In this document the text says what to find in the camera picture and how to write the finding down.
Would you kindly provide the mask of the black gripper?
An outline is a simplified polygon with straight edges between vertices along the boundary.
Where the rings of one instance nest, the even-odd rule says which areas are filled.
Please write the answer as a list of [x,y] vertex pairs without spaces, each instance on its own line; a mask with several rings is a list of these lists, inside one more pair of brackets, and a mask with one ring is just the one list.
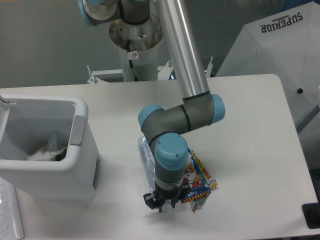
[[162,187],[155,185],[155,191],[153,193],[146,193],[143,195],[145,204],[152,210],[158,209],[158,212],[162,212],[164,203],[169,200],[171,207],[174,209],[176,204],[183,200],[187,196],[187,186],[180,185],[174,186],[171,190],[163,189]]

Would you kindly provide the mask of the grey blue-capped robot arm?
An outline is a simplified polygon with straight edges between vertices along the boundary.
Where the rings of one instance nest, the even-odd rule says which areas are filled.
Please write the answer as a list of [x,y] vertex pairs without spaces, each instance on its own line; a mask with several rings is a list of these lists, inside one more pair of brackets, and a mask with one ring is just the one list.
[[197,49],[186,2],[156,0],[80,0],[79,11],[89,26],[109,23],[118,48],[123,78],[130,82],[157,79],[156,51],[166,41],[181,103],[171,108],[152,104],[138,114],[140,129],[154,158],[154,190],[144,195],[150,209],[174,207],[191,191],[184,182],[188,144],[183,134],[210,126],[225,116],[221,97],[212,94]]

